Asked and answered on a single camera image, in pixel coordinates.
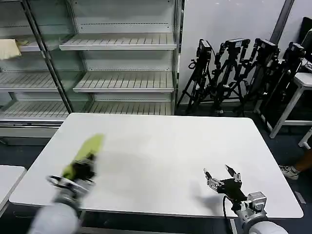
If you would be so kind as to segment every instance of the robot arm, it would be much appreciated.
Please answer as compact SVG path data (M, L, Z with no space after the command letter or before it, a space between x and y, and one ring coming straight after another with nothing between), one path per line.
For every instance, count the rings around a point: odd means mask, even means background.
M101 149L102 135L85 141L74 161L61 177L47 180L59 188L52 205L41 208L31 224L28 234L74 234L80 226L78 217L81 200L89 192L93 181L96 153Z
M264 210L267 198L261 192L245 196L241 191L242 181L240 173L225 165L232 176L230 179L217 180L204 169L207 185L219 194L225 194L232 203L232 211L241 219L246 234L288 234L275 223L269 222Z

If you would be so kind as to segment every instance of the camera tripod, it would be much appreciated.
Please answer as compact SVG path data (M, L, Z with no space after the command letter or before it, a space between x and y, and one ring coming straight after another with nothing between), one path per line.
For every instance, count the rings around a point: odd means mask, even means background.
M279 49L277 45L269 42L265 39L256 39L253 45L253 51L249 64L254 59L258 52L256 61L248 68L248 73L254 68L255 72L250 85L246 86L246 94L240 106L234 108L234 112L237 112L237 116L244 114L245 104L255 97L256 100L262 98L263 95L267 94L268 83L270 82L271 76L278 69L278 55Z
M197 48L197 59L193 59L192 63L189 65L189 68L194 70L189 81L187 82L182 95L177 102L176 107L178 108L184 96L187 95L190 100L185 111L188 114L191 110L197 107L200 101L203 99L206 85L206 77L208 77L209 83L212 83L209 72L209 63L211 59L212 48L204 39L199 40L199 45ZM188 93L188 89L191 83L194 82L191 94Z
M244 80L245 75L240 74L240 72L242 67L246 66L246 64L249 62L249 60L244 59L249 43L249 39L234 39L227 40L224 44L221 44L220 51L215 57L214 63L216 65L216 69L212 71L212 74L214 75L214 83L217 83L218 78L221 73L223 73L224 69L225 72L222 81L215 88L214 103L211 109L212 112L216 111L219 115L222 114L223 111L220 105L225 99L229 99L232 93L235 93L238 96L240 102L243 101L240 84L241 81ZM226 48L228 48L229 57L227 60L225 60L223 66L221 67L220 59ZM239 64L237 64L236 60L240 51L241 54L239 58ZM228 85L227 83L229 81L229 76L233 68L235 69L234 81Z
M298 72L305 53L305 49L301 45L293 42L289 44L283 57L284 60L280 64L280 78L276 84L272 84L272 87L270 87L267 98L264 99L262 103L258 104L262 114L265 114L264 112L274 96L278 96L276 99L283 101L286 96L286 90L291 80Z
M219 114L222 113L220 105L224 99L229 99L232 92L234 92L238 97L239 100L243 100L242 92L240 83L244 79L244 76L240 76L240 72L242 67L247 64L248 60L245 60L246 50L250 43L249 39L233 39L227 40L225 43L222 43L220 46L219 52L215 56L214 64L216 65L216 69L212 72L214 75L213 78L210 76L209 72L209 63L211 59L211 47L208 45L207 41L201 39L199 41L199 47L197 49L196 56L198 59L196 62L192 60L192 63L189 65L190 69L194 69L192 76L190 77L185 89L182 91L182 96L180 97L177 107L179 107L183 97L187 95L190 100L188 103L188 107L186 109L186 114L189 112L195 111L198 105L208 96L214 100L214 104L212 110L217 110ZM239 64L237 64L236 60L238 58L239 53L242 53L240 56ZM225 60L224 64L221 66L220 59L224 54L225 50L228 49L229 57ZM235 82L231 82L230 86L227 85L229 80L229 75L231 71L235 69ZM218 84L219 76L225 70L224 76L222 81ZM206 77L208 77L208 84L205 87ZM192 81L193 89L191 94L187 92L189 86L191 85Z

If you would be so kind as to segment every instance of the white side table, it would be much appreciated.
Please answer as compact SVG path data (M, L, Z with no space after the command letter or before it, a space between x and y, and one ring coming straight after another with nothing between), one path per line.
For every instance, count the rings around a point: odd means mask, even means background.
M23 178L26 169L17 166L0 165L0 217L9 205L9 197Z
M277 124L271 130L270 138L275 138L279 130L284 125L312 125L310 120L286 120L300 99L305 90L312 90L312 74L311 73L297 73L294 77L294 82L298 86L295 94L288 103L282 116L279 118Z

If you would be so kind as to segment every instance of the metal shelving unit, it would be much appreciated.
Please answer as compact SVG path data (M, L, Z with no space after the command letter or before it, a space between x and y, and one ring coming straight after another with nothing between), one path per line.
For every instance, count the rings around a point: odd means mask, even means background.
M64 62L68 54L50 54L59 51L59 45L70 38L70 21L67 22L64 14L67 8L60 0L16 0L0 4L0 38L15 39L21 51L19 57L0 61L0 93L7 93L11 98L0 107L0 127L5 127L10 136L19 137L23 129L30 137L36 137L36 130L42 136L42 129L50 131L68 116L64 89L72 90L82 77L74 61ZM62 60L53 66L53 58ZM64 77L62 85L57 84L60 76ZM78 111L84 111L85 104L73 101Z
M90 112L174 113L180 7L180 0L69 1L76 35L59 48L82 51L86 73L73 91L92 95Z
M171 72L87 72L73 88L75 92L161 92L174 91Z
M0 39L22 54L0 61L0 94L12 99L0 128L33 137L71 111L174 114L181 2L0 1Z

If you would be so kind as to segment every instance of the dark floor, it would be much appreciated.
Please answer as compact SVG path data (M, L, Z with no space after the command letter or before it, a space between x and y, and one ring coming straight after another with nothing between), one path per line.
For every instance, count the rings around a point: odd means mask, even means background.
M232 105L227 104L225 116L234 116L231 112ZM207 115L207 107L201 106L196 113L199 116ZM291 164L302 157L304 150L298 147L298 142L307 132L309 127L283 127L275 139L270 139L259 117L251 111L246 112L246 117L254 120L260 133L265 139L275 160L279 164ZM7 146L0 144L0 165L17 165L29 169L37 158L43 146ZM295 192L299 192L306 204L299 204L304 211L304 217L300 219L274 220L283 226L289 234L311 233L312 230L312 172L301 173L299 180L290 181L289 185ZM24 234L29 227L36 209L10 205L0 218L0 227L3 231L15 234ZM198 233L198 234L225 234L224 222L221 218L181 218L161 217L130 214L94 214L87 213L85 226L105 227L112 229L154 231L168 233Z

